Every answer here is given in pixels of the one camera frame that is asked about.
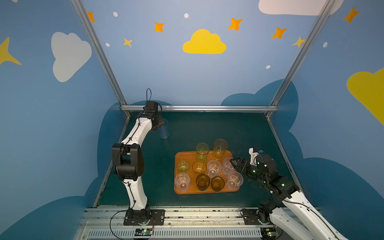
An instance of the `white cloud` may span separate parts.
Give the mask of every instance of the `white cloud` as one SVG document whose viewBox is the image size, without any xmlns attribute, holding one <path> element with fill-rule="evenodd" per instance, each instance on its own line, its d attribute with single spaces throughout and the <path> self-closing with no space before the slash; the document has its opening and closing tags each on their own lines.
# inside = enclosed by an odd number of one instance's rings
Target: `white cloud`
<svg viewBox="0 0 384 240">
<path fill-rule="evenodd" d="M 56 58 L 53 74 L 62 83 L 68 81 L 92 55 L 91 45 L 74 33 L 54 33 L 51 47 Z"/>
<path fill-rule="evenodd" d="M 260 0 L 259 9 L 266 14 L 319 15 L 327 0 Z M 344 0 L 336 0 L 331 14 L 336 12 Z"/>
</svg>

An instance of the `cup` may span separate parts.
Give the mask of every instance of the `cup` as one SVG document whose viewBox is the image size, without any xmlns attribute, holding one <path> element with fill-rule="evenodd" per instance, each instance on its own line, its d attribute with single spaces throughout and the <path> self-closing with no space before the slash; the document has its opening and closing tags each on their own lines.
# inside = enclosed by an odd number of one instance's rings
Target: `cup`
<svg viewBox="0 0 384 240">
<path fill-rule="evenodd" d="M 214 142 L 214 159 L 220 160 L 227 150 L 228 143 L 224 139 L 216 139 Z"/>
<path fill-rule="evenodd" d="M 197 154 L 198 161 L 205 161 L 207 159 L 208 153 L 209 153 L 208 144 L 201 142 L 196 145 L 196 154 Z"/>
<path fill-rule="evenodd" d="M 159 127 L 157 131 L 162 139 L 166 139 L 169 137 L 169 122 L 167 119 L 163 118 L 164 125 Z"/>
<path fill-rule="evenodd" d="M 186 173 L 179 173 L 175 177 L 175 185 L 180 190 L 186 190 L 191 182 L 190 177 Z"/>
<path fill-rule="evenodd" d="M 185 172 L 189 169 L 189 162 L 185 159 L 181 159 L 177 162 L 177 169 L 181 172 Z"/>
<path fill-rule="evenodd" d="M 236 171 L 230 172 L 227 180 L 227 187 L 234 190 L 243 184 L 243 176 Z"/>
<path fill-rule="evenodd" d="M 223 164 L 222 164 L 222 169 L 221 171 L 225 174 L 225 175 L 228 175 L 230 172 L 234 171 L 235 169 L 233 168 L 230 160 L 232 158 L 230 157 L 227 157 L 223 160 Z"/>
<path fill-rule="evenodd" d="M 211 160 L 207 163 L 208 177 L 215 177 L 221 171 L 221 164 L 219 161 Z"/>
<path fill-rule="evenodd" d="M 196 185 L 200 191 L 205 191 L 209 187 L 209 184 L 210 184 L 210 179 L 207 175 L 200 174 L 199 176 L 196 177 Z"/>
<path fill-rule="evenodd" d="M 216 176 L 211 180 L 211 187 L 215 192 L 222 190 L 225 186 L 225 181 L 222 177 Z"/>
<path fill-rule="evenodd" d="M 203 174 L 207 170 L 207 165 L 203 161 L 196 161 L 193 163 L 192 169 L 197 174 Z"/>
</svg>

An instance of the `blue wall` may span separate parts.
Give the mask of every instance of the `blue wall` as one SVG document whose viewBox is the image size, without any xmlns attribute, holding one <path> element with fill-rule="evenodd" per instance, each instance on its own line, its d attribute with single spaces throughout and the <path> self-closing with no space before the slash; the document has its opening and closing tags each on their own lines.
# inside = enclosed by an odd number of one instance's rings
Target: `blue wall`
<svg viewBox="0 0 384 240">
<path fill-rule="evenodd" d="M 55 32 L 89 39 L 69 0 L 0 2 L 0 239 L 72 239 L 91 206 L 125 114 L 92 49 L 66 82 Z"/>
<path fill-rule="evenodd" d="M 299 51 L 293 44 L 299 36 L 305 39 L 316 19 L 289 15 L 289 8 L 287 14 L 266 14 L 252 0 L 84 4 L 93 12 L 92 24 L 128 104 L 145 100 L 151 88 L 152 99 L 172 105 L 269 105 L 277 85 L 265 98 L 251 95 L 285 77 Z M 238 31 L 228 30 L 231 18 L 243 19 Z M 154 31 L 154 22 L 164 23 L 163 32 Z M 272 39 L 277 27 L 287 30 L 281 39 Z M 225 52 L 184 52 L 183 44 L 201 28 L 218 34 Z M 131 47 L 123 45 L 124 38 L 132 40 Z"/>
<path fill-rule="evenodd" d="M 384 68 L 383 7 L 345 0 L 271 116 L 306 196 L 351 240 L 384 235 L 384 125 L 347 88 L 353 74 Z"/>
</svg>

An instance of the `dark brown cup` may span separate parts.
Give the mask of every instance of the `dark brown cup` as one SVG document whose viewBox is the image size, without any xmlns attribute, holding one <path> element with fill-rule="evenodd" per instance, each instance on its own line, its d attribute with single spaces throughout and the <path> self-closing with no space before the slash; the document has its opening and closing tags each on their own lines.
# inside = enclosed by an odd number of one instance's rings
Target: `dark brown cup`
<svg viewBox="0 0 384 240">
<path fill-rule="evenodd" d="M 200 191 L 206 190 L 209 187 L 210 182 L 209 177 L 205 174 L 200 174 L 196 177 L 196 185 Z"/>
<path fill-rule="evenodd" d="M 220 190 L 222 190 L 225 186 L 225 181 L 222 177 L 220 176 L 216 176 L 216 177 L 213 177 L 212 178 L 212 181 L 211 181 L 211 186 L 212 186 L 212 189 L 215 191 L 215 192 L 218 192 Z"/>
</svg>

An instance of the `robotic arm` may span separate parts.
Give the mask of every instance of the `robotic arm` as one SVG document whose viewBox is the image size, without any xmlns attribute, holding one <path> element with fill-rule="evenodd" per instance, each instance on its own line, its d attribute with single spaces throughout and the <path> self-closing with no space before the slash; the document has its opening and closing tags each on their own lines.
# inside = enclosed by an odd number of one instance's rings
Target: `robotic arm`
<svg viewBox="0 0 384 240">
<path fill-rule="evenodd" d="M 309 231 L 272 201 L 266 201 L 259 206 L 256 215 L 261 224 L 272 222 L 295 240 L 348 240 L 312 206 L 295 183 L 288 177 L 278 174 L 273 158 L 258 149 L 254 152 L 253 148 L 250 148 L 249 153 L 250 162 L 244 158 L 231 160 L 235 170 L 262 183 L 266 190 L 282 200 Z M 245 217 L 252 217 L 249 210 L 242 211 Z"/>
<path fill-rule="evenodd" d="M 128 136 L 112 147 L 113 169 L 127 189 L 130 200 L 124 225 L 147 225 L 153 218 L 141 181 L 144 171 L 141 144 L 149 131 L 155 131 L 164 124 L 157 113 L 158 106 L 157 102 L 147 101 L 144 112 L 138 114 Z"/>
</svg>

